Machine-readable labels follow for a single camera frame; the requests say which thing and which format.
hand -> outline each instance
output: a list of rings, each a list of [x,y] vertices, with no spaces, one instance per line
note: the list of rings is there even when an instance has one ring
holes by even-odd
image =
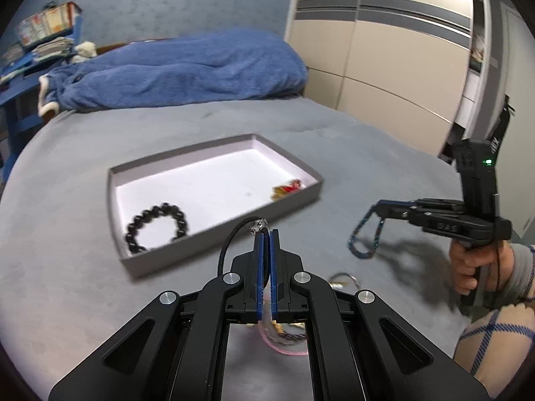
[[[498,285],[498,291],[500,291],[513,273],[515,257],[513,249],[511,249],[507,241],[500,242],[498,248],[500,253],[500,284]],[[459,294],[467,296],[472,289],[477,287],[477,280],[473,277],[475,269],[488,264],[491,264],[491,266],[486,290],[496,290],[496,282],[498,280],[496,243],[479,249],[467,250],[458,241],[452,239],[449,258],[453,269],[453,284]]]

plaid fabric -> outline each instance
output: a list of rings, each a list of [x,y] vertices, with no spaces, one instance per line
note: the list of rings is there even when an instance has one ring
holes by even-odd
[[[534,340],[533,309],[509,305],[468,326],[454,359],[496,397],[518,371]]]

black cable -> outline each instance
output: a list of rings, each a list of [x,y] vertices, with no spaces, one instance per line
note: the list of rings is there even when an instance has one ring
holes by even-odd
[[[236,236],[236,234],[240,231],[242,227],[244,227],[247,223],[251,223],[257,220],[263,220],[262,217],[252,216],[247,217],[246,219],[243,219],[241,222],[239,222],[234,229],[232,229],[231,233],[228,234],[228,237],[226,238],[225,242],[223,243],[223,247],[221,248],[221,253],[219,254],[219,261],[217,263],[217,275],[221,276],[223,275],[223,265],[225,263],[225,255],[228,250],[228,246],[230,245],[232,239]],[[263,228],[260,230],[264,237],[264,248],[269,249],[269,231],[267,228]],[[264,287],[268,284],[269,280],[269,251],[264,252],[264,273],[263,273],[263,281],[264,281]]]
[[[496,241],[496,257],[498,259],[498,275],[496,279],[496,289],[494,290],[494,294],[492,294],[491,309],[494,309],[494,306],[496,305],[496,298],[498,297],[498,288],[500,287],[500,245],[498,241]]]

blue beaded strap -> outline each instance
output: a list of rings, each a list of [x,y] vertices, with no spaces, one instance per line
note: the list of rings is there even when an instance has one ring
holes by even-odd
[[[357,240],[357,234],[360,231],[360,229],[365,225],[365,223],[370,219],[370,216],[375,212],[376,205],[373,205],[366,215],[362,217],[362,220],[357,225],[355,230],[352,232],[351,236],[349,237],[349,241],[347,242],[347,246],[352,254],[354,254],[359,259],[371,259],[373,258],[373,255],[375,255],[375,251],[377,250],[377,246],[379,245],[379,238],[381,237],[381,232],[383,231],[383,225],[385,223],[384,218],[379,219],[379,224],[377,225],[377,229],[375,230],[375,236],[373,238],[373,245],[371,246],[371,250],[367,252],[359,252],[355,248],[355,241]]]

black beaded bracelet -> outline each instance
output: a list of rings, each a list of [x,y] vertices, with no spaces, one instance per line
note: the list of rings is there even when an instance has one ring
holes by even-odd
[[[184,213],[176,205],[170,205],[167,202],[161,204],[161,206],[153,206],[149,210],[144,210],[141,215],[136,215],[132,223],[130,223],[127,228],[127,234],[125,235],[125,241],[128,244],[128,249],[130,253],[139,253],[146,250],[145,247],[140,246],[137,243],[137,232],[145,225],[145,223],[150,223],[153,219],[157,219],[160,216],[172,216],[177,223],[177,232],[175,236],[171,238],[171,241],[182,238],[186,236],[186,231],[188,229],[188,223],[184,217]]]

